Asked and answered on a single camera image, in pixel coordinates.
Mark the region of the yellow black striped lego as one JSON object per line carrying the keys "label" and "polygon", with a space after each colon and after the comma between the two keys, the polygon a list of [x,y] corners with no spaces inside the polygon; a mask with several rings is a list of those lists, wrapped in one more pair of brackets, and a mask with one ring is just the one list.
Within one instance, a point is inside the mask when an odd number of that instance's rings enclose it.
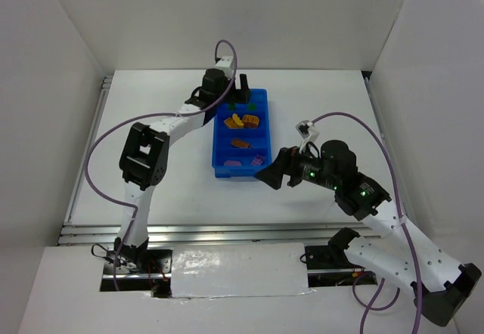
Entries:
{"label": "yellow black striped lego", "polygon": [[231,118],[232,118],[232,120],[234,122],[234,126],[236,128],[243,128],[244,127],[244,123],[243,123],[242,119],[239,117],[239,115],[234,113]]}

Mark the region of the small purple lego plate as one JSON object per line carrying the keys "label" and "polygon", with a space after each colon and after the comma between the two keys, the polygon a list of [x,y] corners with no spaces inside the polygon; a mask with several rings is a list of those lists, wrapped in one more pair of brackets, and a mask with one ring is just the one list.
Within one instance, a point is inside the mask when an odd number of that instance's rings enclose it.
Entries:
{"label": "small purple lego plate", "polygon": [[264,161],[265,161],[265,157],[262,156],[262,155],[257,154],[253,158],[253,160],[251,162],[251,165],[254,165],[254,166],[256,166],[256,165],[262,165],[264,163]]}

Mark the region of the yellow round flower lego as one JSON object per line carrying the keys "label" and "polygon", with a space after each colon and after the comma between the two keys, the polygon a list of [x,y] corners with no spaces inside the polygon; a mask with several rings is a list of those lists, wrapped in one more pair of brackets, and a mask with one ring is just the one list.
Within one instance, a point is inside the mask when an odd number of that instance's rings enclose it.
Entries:
{"label": "yellow round flower lego", "polygon": [[258,116],[246,114],[242,118],[244,128],[258,128],[260,119]]}

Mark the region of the orange lego brick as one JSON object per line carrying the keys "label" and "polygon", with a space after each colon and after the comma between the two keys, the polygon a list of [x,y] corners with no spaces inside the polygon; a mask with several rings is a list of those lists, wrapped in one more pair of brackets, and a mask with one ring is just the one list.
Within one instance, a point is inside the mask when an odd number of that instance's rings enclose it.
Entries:
{"label": "orange lego brick", "polygon": [[227,128],[230,128],[230,129],[235,129],[237,128],[237,125],[236,123],[234,122],[234,120],[231,118],[231,117],[228,117],[227,119],[224,120],[224,124]]}

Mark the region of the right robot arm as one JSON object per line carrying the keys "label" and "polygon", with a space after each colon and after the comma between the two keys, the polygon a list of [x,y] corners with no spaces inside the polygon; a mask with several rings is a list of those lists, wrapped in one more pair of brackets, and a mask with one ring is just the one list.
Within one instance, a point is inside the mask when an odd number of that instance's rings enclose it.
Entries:
{"label": "right robot arm", "polygon": [[420,313],[437,326],[447,326],[482,276],[474,264],[447,255],[406,217],[374,179],[362,174],[356,156],[342,141],[322,144],[315,156],[309,149],[283,147],[275,161],[256,173],[269,187],[281,188],[307,181],[334,192],[338,207],[402,249],[390,254],[373,246],[351,228],[343,228],[328,242],[338,261],[368,269],[413,296]]}

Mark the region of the purple flower lego piece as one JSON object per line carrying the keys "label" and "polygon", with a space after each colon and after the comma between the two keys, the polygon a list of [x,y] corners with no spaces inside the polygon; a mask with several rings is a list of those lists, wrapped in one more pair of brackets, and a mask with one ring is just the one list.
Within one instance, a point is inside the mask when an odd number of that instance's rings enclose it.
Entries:
{"label": "purple flower lego piece", "polygon": [[242,166],[242,163],[238,160],[225,160],[224,163],[223,163],[223,166],[230,166],[230,167],[233,167],[233,166]]}

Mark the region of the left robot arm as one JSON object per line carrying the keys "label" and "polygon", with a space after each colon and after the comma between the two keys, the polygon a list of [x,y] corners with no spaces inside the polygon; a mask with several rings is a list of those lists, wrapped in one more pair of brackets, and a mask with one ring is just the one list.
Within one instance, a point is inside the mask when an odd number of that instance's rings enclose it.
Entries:
{"label": "left robot arm", "polygon": [[218,105],[247,104],[250,96],[245,74],[240,75],[240,86],[236,88],[233,78],[219,68],[211,68],[174,116],[131,126],[119,161],[125,217],[114,241],[116,258],[137,271],[148,269],[147,220],[154,189],[167,172],[169,148],[189,132],[205,126],[216,115]]}

